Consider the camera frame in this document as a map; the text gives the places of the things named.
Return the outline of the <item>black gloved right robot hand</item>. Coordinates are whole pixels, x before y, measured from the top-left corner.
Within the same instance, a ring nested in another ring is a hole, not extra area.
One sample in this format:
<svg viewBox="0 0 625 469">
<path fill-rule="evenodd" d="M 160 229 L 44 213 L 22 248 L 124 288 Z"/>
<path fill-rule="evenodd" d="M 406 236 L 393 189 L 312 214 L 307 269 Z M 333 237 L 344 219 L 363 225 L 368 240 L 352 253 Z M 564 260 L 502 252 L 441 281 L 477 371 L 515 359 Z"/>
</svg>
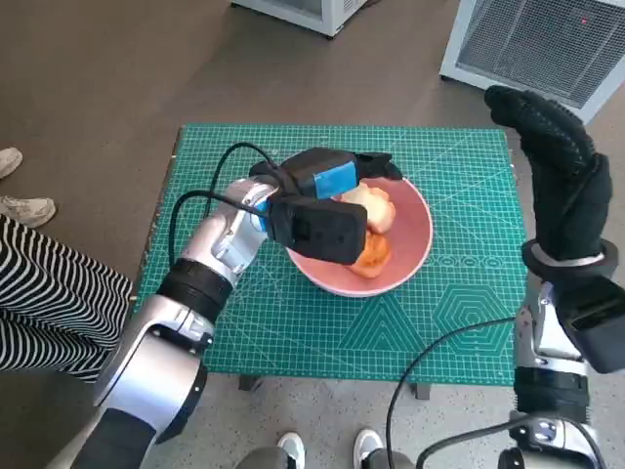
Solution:
<svg viewBox="0 0 625 469">
<path fill-rule="evenodd" d="M 583 122 L 530 91 L 491 86 L 484 93 L 494 123 L 520 137 L 532 177 L 535 240 L 555 262 L 594 258 L 612 197 L 607 156 Z"/>
</svg>

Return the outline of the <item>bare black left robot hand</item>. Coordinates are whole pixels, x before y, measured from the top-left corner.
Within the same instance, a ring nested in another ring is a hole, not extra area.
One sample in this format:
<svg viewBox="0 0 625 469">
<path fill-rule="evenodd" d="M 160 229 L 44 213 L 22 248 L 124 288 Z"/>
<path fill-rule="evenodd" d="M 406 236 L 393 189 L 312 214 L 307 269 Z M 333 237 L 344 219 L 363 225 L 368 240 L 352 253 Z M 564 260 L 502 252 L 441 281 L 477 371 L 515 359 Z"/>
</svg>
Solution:
<svg viewBox="0 0 625 469">
<path fill-rule="evenodd" d="M 315 199 L 348 192 L 362 179 L 402 179 L 390 153 L 328 148 L 301 151 L 278 165 L 258 162 L 250 169 L 249 176 L 275 183 L 284 193 Z"/>
</svg>

